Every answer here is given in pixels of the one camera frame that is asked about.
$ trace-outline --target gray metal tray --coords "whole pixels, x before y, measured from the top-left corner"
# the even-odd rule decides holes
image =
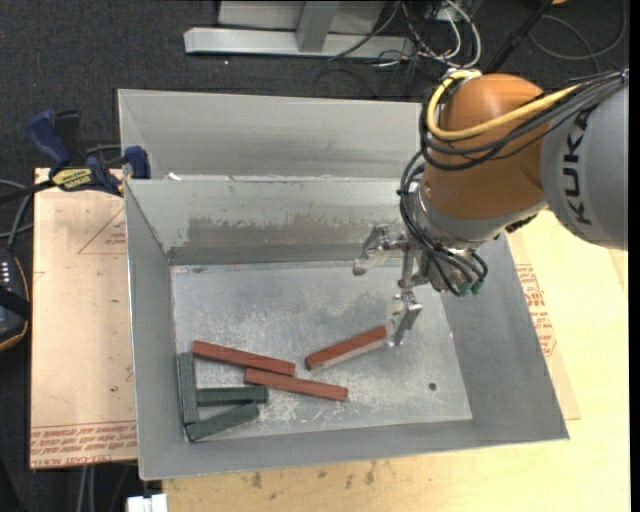
[[[425,308],[403,346],[305,373],[305,354],[384,321],[400,261],[357,278],[350,261],[374,224],[401,226],[396,186],[355,178],[127,183],[142,478],[567,437],[503,239],[480,251],[491,268],[480,296],[418,289]],[[351,399],[274,392],[257,422],[189,443],[175,357],[196,337],[294,360],[298,375],[346,384]],[[241,383],[237,369],[199,362],[196,370],[200,385]]]

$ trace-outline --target black carpet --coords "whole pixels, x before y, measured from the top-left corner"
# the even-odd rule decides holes
[[[413,13],[419,13],[434,2],[408,4]],[[629,4],[630,0],[568,0],[549,11],[578,30],[584,40],[572,28],[551,19],[541,19],[533,29],[539,43],[563,54],[601,53],[620,39],[597,58],[561,59],[525,39],[500,71],[519,74],[548,88],[598,70],[628,65]],[[474,21],[482,39],[480,70],[486,69],[509,34],[539,5],[539,0],[479,3]],[[621,31],[622,5],[626,6],[627,22]],[[446,70],[442,64],[427,61],[396,70],[375,69],[348,59],[328,63],[318,58],[187,56],[184,32],[195,26],[211,26],[215,11],[215,2],[199,1],[2,0],[0,178],[28,185],[33,168],[51,165],[25,136],[29,120],[45,109],[78,110],[87,143],[117,143],[115,98],[119,88],[418,101]],[[446,42],[451,34],[446,27],[439,30],[433,40]],[[402,17],[384,33],[406,34]],[[9,191],[0,187],[2,194]],[[18,205],[0,206],[1,232],[10,228]],[[31,220],[29,210],[24,222]],[[6,237],[0,240],[0,247],[5,243]],[[30,276],[29,231],[18,236],[14,252]],[[29,351],[27,336],[18,346],[0,353],[0,512],[19,507],[32,512],[75,510],[82,468],[28,469]],[[97,511],[108,510],[122,475],[122,496],[145,492],[134,467],[97,466]],[[121,510],[120,504],[116,500],[115,510]]]

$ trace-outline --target black cable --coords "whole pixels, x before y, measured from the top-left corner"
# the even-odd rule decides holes
[[[20,183],[17,183],[15,181],[11,181],[11,180],[5,180],[5,179],[0,179],[0,185],[7,185],[9,187],[13,187],[19,190],[24,190],[25,187],[24,185],[21,185]],[[12,228],[9,231],[5,231],[4,233],[0,233],[0,239],[2,238],[15,238],[16,235],[19,235],[21,233],[24,233],[25,231],[28,231],[29,229],[33,228],[33,224],[27,224],[26,226],[22,226],[21,228],[18,228],[15,230]]]
[[[96,512],[96,467],[91,466],[89,477],[89,511]]]
[[[351,48],[349,48],[349,49],[347,49],[347,50],[345,50],[345,51],[343,51],[343,52],[341,52],[341,53],[339,53],[337,55],[334,55],[333,57],[330,57],[328,59],[328,61],[332,62],[334,60],[338,60],[338,59],[341,59],[343,57],[346,57],[347,55],[352,54],[353,52],[355,52],[356,50],[358,50],[359,48],[364,46],[366,43],[368,43],[373,37],[377,36],[380,32],[382,32],[385,28],[387,28],[391,24],[393,19],[396,17],[396,14],[398,14],[398,10],[400,9],[400,5],[401,4],[402,4],[402,2],[395,2],[394,6],[392,7],[392,10],[391,10],[391,15],[389,16],[387,21],[385,21],[379,28],[377,28],[376,30],[371,32],[371,34],[366,36],[364,39],[362,39],[359,43],[355,44]]]
[[[517,30],[509,34],[507,40],[487,66],[485,73],[495,73],[500,69],[504,62],[509,58],[509,55],[511,55],[511,53],[513,53],[513,51],[518,47],[522,39],[529,34],[544,12],[551,7],[552,3],[553,0],[542,0],[538,10],[527,18]]]
[[[591,49],[591,45],[589,44],[589,41],[582,35],[582,33],[578,29],[576,29],[570,23],[567,23],[566,21],[563,21],[560,18],[556,18],[555,16],[545,15],[545,16],[542,17],[542,19],[549,19],[549,20],[556,21],[556,22],[560,23],[561,25],[564,25],[565,27],[567,27],[571,32],[573,32],[573,34],[578,39],[580,39],[580,41],[582,41],[582,44],[584,44],[585,48],[589,52],[589,55],[587,55],[586,58],[590,58],[593,61],[593,65],[596,68],[596,73],[600,73],[600,64],[598,63],[597,55],[595,55],[595,52]],[[563,56],[563,55],[561,55],[559,53],[555,53],[555,52],[552,52],[551,50],[548,50],[547,48],[542,46],[533,37],[532,34],[529,34],[529,40],[533,43],[533,45],[535,47],[538,48],[538,50],[542,51],[543,53],[546,53],[547,55],[550,55],[551,57],[555,57],[557,59],[564,59],[564,60],[578,60],[578,59],[573,59],[573,58],[572,59],[567,59],[566,56]]]
[[[109,508],[107,509],[107,512],[114,512],[116,504],[118,503],[118,500],[120,499],[120,491],[122,490],[122,486],[124,485],[124,481],[127,477],[127,474],[129,473],[129,469],[131,468],[130,465],[125,465],[124,470],[122,471],[122,474],[120,475],[120,478],[118,479],[118,483],[116,484],[116,488],[113,491],[113,497],[111,498],[111,503],[109,504]]]
[[[80,479],[80,490],[78,491],[78,501],[76,503],[76,512],[82,512],[82,504],[84,502],[84,488],[87,484],[88,471],[89,471],[89,466],[84,466],[82,468],[82,477]]]
[[[11,226],[11,231],[9,232],[9,240],[7,241],[7,250],[11,252],[13,249],[13,244],[16,241],[16,236],[19,231],[19,226],[22,223],[22,219],[24,218],[25,213],[27,212],[27,208],[29,207],[29,203],[31,202],[32,196],[27,196],[22,200],[22,204],[20,205],[20,209],[13,219],[13,225]]]
[[[563,60],[587,60],[587,59],[594,59],[596,57],[599,57],[600,55],[604,55],[605,53],[613,50],[616,46],[618,46],[618,44],[620,43],[620,41],[622,41],[622,38],[624,37],[626,30],[627,30],[627,22],[628,22],[628,14],[627,14],[627,4],[625,0],[620,0],[620,6],[622,8],[622,21],[621,21],[621,27],[620,27],[620,32],[618,33],[618,35],[616,36],[615,40],[611,43],[609,43],[608,45],[606,45],[603,49],[601,50],[597,50],[597,51],[592,51],[591,47],[589,45],[589,42],[585,39],[585,37],[580,33],[580,31],[578,31],[578,29],[576,29],[573,25],[571,25],[570,23],[560,19],[560,18],[556,18],[555,16],[550,16],[550,15],[544,15],[542,16],[544,19],[548,19],[551,21],[555,21],[556,23],[560,23],[561,25],[563,25],[564,27],[568,28],[569,30],[571,30],[576,36],[578,36],[578,38],[580,38],[580,40],[584,43],[584,45],[586,46],[587,50],[589,51],[588,55],[567,55],[567,54],[563,54],[563,53],[558,53],[558,52],[554,52],[552,50],[549,50],[548,48],[545,48],[544,46],[542,46],[534,37],[533,34],[529,34],[529,39],[531,40],[531,42],[538,47],[538,49],[540,49],[541,51],[545,52],[546,54],[550,55],[551,57],[555,57],[557,59],[563,59]]]

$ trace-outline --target cardboard sheet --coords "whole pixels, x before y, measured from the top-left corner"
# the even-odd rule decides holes
[[[35,196],[30,467],[136,458],[121,198]]]

